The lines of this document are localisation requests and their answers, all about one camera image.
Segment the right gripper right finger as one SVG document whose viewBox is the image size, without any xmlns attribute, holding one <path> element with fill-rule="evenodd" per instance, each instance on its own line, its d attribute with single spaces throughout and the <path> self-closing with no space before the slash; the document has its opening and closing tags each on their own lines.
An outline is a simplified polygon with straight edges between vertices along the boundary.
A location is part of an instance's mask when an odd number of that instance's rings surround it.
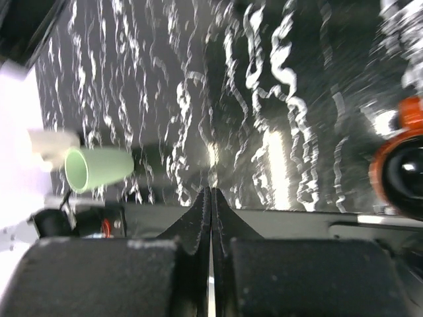
<svg viewBox="0 0 423 317">
<path fill-rule="evenodd" d="M 235 278 L 231 255 L 233 239 L 261 240 L 232 208 L 218 188 L 211 189 L 211 245 L 217 316 L 236 316 Z"/>
</svg>

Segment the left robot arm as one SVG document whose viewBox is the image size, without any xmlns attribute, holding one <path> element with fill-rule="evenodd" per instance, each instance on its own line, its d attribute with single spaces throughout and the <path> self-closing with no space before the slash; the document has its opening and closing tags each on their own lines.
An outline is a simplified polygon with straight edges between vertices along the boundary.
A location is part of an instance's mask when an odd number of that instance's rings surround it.
<svg viewBox="0 0 423 317">
<path fill-rule="evenodd" d="M 88 207 L 80 211 L 43 209 L 29 219 L 1 229 L 1 251 L 30 246 L 40 238 L 123 238 L 127 223 L 121 207 Z"/>
</svg>

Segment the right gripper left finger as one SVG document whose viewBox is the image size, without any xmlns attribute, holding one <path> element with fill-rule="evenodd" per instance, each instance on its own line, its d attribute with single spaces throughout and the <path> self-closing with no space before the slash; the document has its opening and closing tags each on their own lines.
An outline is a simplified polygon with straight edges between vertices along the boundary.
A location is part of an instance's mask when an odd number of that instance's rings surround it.
<svg viewBox="0 0 423 317">
<path fill-rule="evenodd" d="M 178 245 L 172 283 L 170 316 L 207 316 L 210 268 L 211 189 L 157 238 Z"/>
</svg>

